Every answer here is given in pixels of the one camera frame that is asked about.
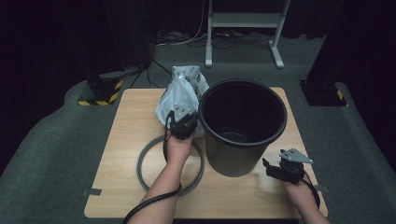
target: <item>wooden table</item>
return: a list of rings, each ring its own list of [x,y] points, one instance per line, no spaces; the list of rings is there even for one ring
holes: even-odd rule
[[[297,148],[306,155],[304,144],[290,110],[285,92],[272,88],[288,111],[285,132],[271,144],[263,156],[271,164],[280,161],[281,148]],[[85,207],[87,217],[125,217],[145,195],[136,177],[136,161],[142,148],[164,132],[155,118],[155,107],[164,90],[135,89],[123,93],[111,128],[106,148],[92,188],[100,195],[90,195]],[[205,138],[195,139],[205,151]],[[150,186],[164,167],[162,143],[153,147],[143,161],[142,172]],[[198,153],[193,150],[182,173],[183,186],[196,177],[200,167]],[[312,166],[304,165],[314,184]],[[322,195],[320,211],[328,215]],[[175,218],[299,218],[278,180],[265,173],[259,161],[254,170],[241,177],[220,175],[205,159],[201,182],[190,193],[179,197]]]

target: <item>gray carpet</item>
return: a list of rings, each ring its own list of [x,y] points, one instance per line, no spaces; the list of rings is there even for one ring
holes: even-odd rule
[[[322,41],[281,38],[279,51],[285,63],[281,70],[276,69],[266,42],[214,49],[212,68],[205,68],[205,48],[186,45],[158,47],[154,59],[168,70],[173,65],[199,65],[209,85],[246,78],[283,88],[305,148],[315,161],[318,182],[330,189],[324,198],[332,223],[394,223],[396,175],[368,132],[347,86],[337,84],[346,107],[308,106],[299,86]],[[230,42],[216,40],[215,44],[226,47]],[[162,88],[171,80],[155,63],[148,74]],[[121,91],[135,77],[126,77]],[[114,105],[78,106],[82,87],[83,83],[73,87],[64,97],[64,106],[37,123],[21,143],[0,180],[0,223],[121,222],[120,218],[87,218],[83,213],[88,199],[83,191],[92,186],[120,97]],[[145,71],[133,88],[149,87],[155,88]]]

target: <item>crumpled plastic bag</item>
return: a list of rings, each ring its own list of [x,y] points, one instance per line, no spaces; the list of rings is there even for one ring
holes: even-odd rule
[[[172,69],[172,82],[163,93],[155,109],[155,116],[165,125],[166,117],[171,110],[175,111],[176,105],[193,108],[198,111],[199,100],[209,88],[199,66],[174,66]],[[204,134],[204,128],[198,120],[195,136]]]

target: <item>black trash bin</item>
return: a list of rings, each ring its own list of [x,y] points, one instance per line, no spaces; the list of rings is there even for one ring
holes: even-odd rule
[[[210,87],[201,98],[199,116],[207,159],[213,169],[227,176],[252,171],[287,123],[286,107],[274,91],[240,79]]]

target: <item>yellow and black hazard tape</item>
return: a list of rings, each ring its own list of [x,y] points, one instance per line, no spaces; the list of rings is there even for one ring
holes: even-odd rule
[[[113,92],[109,93],[108,100],[78,100],[79,105],[113,105],[120,93],[122,80],[117,83]]]

